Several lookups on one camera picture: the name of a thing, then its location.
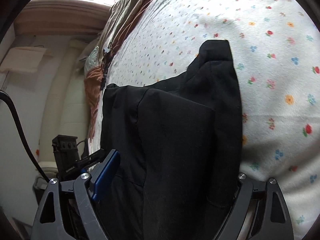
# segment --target silver screw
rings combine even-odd
[[[50,184],[53,185],[53,184],[56,184],[58,182],[58,179],[57,178],[53,178],[49,182],[50,182]]]
[[[270,182],[271,184],[277,184],[277,181],[276,181],[276,179],[274,179],[274,178],[269,179],[269,182]]]
[[[80,177],[81,177],[81,179],[87,179],[87,178],[89,178],[89,176],[90,176],[89,173],[82,173]]]
[[[239,179],[245,179],[247,177],[247,175],[245,175],[244,173],[239,173],[238,174],[238,178]]]

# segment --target black fabric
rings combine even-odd
[[[121,155],[97,208],[109,238],[212,239],[233,204],[241,147],[228,41],[206,41],[177,77],[148,87],[108,85],[101,148]]]

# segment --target black cable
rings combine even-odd
[[[80,143],[82,143],[82,142],[84,142],[84,140],[82,140],[82,141],[78,142],[78,143],[77,143],[77,146],[78,146]]]
[[[22,142],[23,147],[26,150],[30,160],[32,161],[32,163],[36,167],[36,169],[39,171],[39,173],[42,175],[42,177],[45,179],[45,181],[49,182],[49,178],[44,173],[44,171],[41,169],[40,165],[37,163],[35,157],[33,156],[32,152],[29,148],[26,137],[24,136],[24,133],[23,133],[23,129],[22,129],[19,117],[18,117],[17,110],[16,110],[11,98],[8,96],[8,94],[6,92],[0,90],[0,100],[4,101],[7,104],[7,106],[9,107],[9,110],[10,110],[11,115],[13,117],[14,123],[16,124],[21,142]]]

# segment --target folded cloth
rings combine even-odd
[[[108,85],[102,110],[101,148],[121,154],[97,210],[109,238],[212,239],[234,200],[242,148],[228,41],[206,41],[177,77]]]

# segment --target yellow flower print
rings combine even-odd
[[[245,145],[247,143],[248,139],[245,135],[242,136],[242,145]]]
[[[288,105],[293,105],[293,103],[294,103],[293,96],[292,95],[285,95],[285,102]]]

